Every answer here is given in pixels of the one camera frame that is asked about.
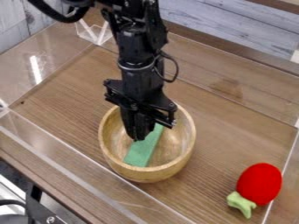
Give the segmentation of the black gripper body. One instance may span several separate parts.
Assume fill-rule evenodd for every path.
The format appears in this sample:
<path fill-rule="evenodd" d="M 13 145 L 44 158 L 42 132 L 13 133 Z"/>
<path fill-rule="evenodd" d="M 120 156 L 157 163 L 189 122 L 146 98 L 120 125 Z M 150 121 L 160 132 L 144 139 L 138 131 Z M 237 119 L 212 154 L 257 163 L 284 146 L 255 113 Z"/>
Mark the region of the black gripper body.
<path fill-rule="evenodd" d="M 120 108 L 134 112 L 134 128 L 137 115 L 149 115 L 154 123 L 166 128 L 173 127 L 177 106 L 164 94 L 164 83 L 173 79 L 164 77 L 164 65 L 128 67 L 118 66 L 121 79 L 105 79 L 105 100 Z"/>

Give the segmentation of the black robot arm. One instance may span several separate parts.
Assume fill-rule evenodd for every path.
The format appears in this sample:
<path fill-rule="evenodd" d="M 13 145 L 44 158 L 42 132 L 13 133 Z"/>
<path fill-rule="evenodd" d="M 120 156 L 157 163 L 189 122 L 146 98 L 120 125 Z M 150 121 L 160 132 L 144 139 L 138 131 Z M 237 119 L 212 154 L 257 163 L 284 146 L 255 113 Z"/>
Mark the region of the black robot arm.
<path fill-rule="evenodd" d="M 74 9 L 70 16 L 60 14 L 44 0 L 28 0 L 48 17 L 65 24 L 77 22 L 89 8 L 101 5 L 100 14 L 108 22 L 117 46 L 118 80 L 104 80 L 105 100 L 120 107 L 128 136 L 138 141 L 154 125 L 170 128 L 177 106 L 164 94 L 164 62 L 173 57 L 162 51 L 168 43 L 166 27 L 160 16 L 158 0 L 62 0 Z"/>

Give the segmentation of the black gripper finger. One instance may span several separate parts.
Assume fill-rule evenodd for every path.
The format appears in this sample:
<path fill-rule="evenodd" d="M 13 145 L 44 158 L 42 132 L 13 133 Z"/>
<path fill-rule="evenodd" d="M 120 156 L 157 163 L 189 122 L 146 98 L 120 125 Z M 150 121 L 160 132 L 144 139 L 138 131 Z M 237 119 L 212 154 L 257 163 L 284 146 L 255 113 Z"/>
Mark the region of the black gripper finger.
<path fill-rule="evenodd" d="M 121 108 L 120 115 L 125 127 L 125 133 L 134 141 L 137 141 L 136 120 L 134 120 L 136 113 L 126 108 Z"/>
<path fill-rule="evenodd" d="M 144 140 L 154 129 L 154 119 L 145 114 L 137 115 L 137 137 Z"/>

